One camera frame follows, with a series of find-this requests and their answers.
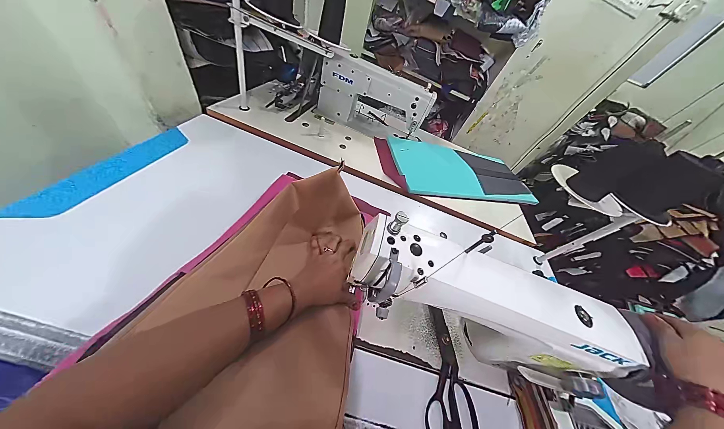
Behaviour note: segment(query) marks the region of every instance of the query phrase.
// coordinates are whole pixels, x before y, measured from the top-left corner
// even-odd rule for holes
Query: door
[[[672,41],[703,0],[648,6],[635,18],[608,1],[550,0],[538,36],[513,53],[455,144],[519,171]],[[661,16],[674,11],[684,21]]]

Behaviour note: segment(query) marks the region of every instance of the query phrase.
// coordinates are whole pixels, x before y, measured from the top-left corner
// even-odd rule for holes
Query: wall stain
[[[548,59],[547,55],[542,56],[529,71],[521,70],[515,82],[511,81],[512,73],[509,73],[502,80],[500,87],[497,89],[496,100],[486,111],[481,113],[481,116],[466,131],[466,134],[473,132],[476,128],[481,128],[484,131],[484,133],[474,134],[475,137],[470,142],[468,149],[472,149],[474,147],[473,142],[478,139],[481,139],[482,142],[489,140],[495,144],[505,142],[505,137],[515,130],[516,118],[519,116],[519,105],[524,100],[524,95],[519,89],[528,83],[542,79],[542,75],[538,75],[537,70]]]

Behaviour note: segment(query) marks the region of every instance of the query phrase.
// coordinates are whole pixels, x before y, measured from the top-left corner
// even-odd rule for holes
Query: red bangle
[[[259,294],[254,290],[243,292],[248,309],[248,324],[251,326],[251,341],[260,340],[264,331],[264,307]]]
[[[273,280],[280,280],[281,282],[285,283],[285,286],[288,287],[288,292],[290,292],[290,314],[288,315],[288,318],[285,320],[285,322],[288,322],[291,317],[293,317],[293,312],[296,310],[296,294],[293,292],[293,287],[290,285],[290,283],[282,278],[282,277],[272,277],[269,280],[267,280],[266,283],[264,283],[264,286],[262,288],[266,288],[267,285],[272,283]]]
[[[724,393],[691,382],[679,382],[683,403],[708,410],[724,418]]]

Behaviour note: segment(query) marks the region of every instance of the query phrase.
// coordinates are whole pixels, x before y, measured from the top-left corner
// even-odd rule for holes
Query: maroon fabric piece
[[[389,143],[386,141],[386,139],[382,139],[379,137],[374,137],[373,141],[375,142],[375,150],[376,152],[378,152],[380,168],[383,169],[383,172],[386,174],[386,176],[393,180],[394,183],[399,186],[399,188],[402,188],[405,191],[409,191],[405,176],[399,174],[399,170],[396,169],[396,164],[394,163],[394,156],[391,154],[391,148],[389,147]]]

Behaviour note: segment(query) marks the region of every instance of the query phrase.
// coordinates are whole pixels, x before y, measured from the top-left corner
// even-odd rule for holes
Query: teal foam sheet
[[[405,176],[410,193],[459,199],[538,203],[531,193],[485,194],[476,173],[449,147],[391,136],[386,141],[396,170]],[[505,164],[496,158],[476,155]]]

